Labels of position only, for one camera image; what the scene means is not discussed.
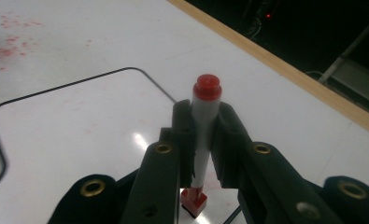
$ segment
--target brass screw hole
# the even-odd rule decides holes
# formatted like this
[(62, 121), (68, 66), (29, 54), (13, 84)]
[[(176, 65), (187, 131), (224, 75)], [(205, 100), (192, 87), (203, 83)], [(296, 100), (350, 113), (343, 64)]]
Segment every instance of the brass screw hole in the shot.
[(254, 150), (256, 150), (256, 152), (258, 153), (262, 153), (262, 154), (269, 154), (271, 153), (271, 148), (264, 146), (264, 145), (257, 145), (254, 147)]
[(170, 151), (172, 151), (172, 147), (167, 144), (159, 144), (158, 146), (155, 147), (155, 151), (162, 154), (169, 153)]
[(296, 205), (296, 207), (297, 211), (304, 217), (307, 217), (309, 219), (320, 218), (319, 209), (311, 203), (300, 202)]
[(340, 181), (338, 183), (339, 189), (344, 192), (347, 196), (355, 199), (365, 199), (367, 198), (367, 192), (359, 187), (356, 183), (348, 181)]
[(106, 184), (100, 179), (92, 179), (82, 185), (80, 193), (84, 197), (93, 197), (105, 190)]

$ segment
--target white table surface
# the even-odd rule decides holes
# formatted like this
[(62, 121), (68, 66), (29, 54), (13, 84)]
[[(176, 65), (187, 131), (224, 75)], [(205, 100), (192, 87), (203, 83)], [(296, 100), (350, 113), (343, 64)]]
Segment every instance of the white table surface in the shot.
[[(0, 1), (0, 103), (127, 66), (176, 100), (191, 98), (199, 75), (214, 74), (252, 139), (277, 147), (304, 178), (322, 185), (348, 175), (369, 185), (369, 132), (168, 2)], [(207, 207), (194, 223), (213, 223), (226, 206)], [(35, 214), (0, 202), (0, 223), (46, 220)]]

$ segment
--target red stain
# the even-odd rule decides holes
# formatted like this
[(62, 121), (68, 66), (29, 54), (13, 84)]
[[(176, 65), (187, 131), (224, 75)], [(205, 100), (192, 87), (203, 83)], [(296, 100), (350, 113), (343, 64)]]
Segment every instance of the red stain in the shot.
[(92, 40), (88, 40), (87, 43), (88, 44), (86, 45), (86, 47), (90, 47), (91, 46), (91, 43), (92, 43)]
[[(10, 33), (19, 29), (29, 29), (36, 26), (43, 26), (43, 23), (35, 19), (25, 20), (21, 15), (14, 11), (0, 12), (0, 26), (3, 29), (8, 29)], [(0, 41), (0, 71), (7, 70), (7, 66), (3, 66), (8, 60), (13, 60), (15, 57), (26, 57), (27, 54), (33, 52), (33, 47), (37, 45), (32, 37), (23, 37), (17, 35), (7, 35), (5, 39)]]

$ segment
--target white marker barrel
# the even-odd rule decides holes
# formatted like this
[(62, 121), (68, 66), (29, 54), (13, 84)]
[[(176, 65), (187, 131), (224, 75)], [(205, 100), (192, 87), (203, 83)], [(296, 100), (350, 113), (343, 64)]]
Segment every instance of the white marker barrel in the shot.
[(209, 74), (199, 76), (193, 86), (192, 117), (196, 138), (192, 188), (201, 188), (204, 185), (221, 92), (220, 80)]

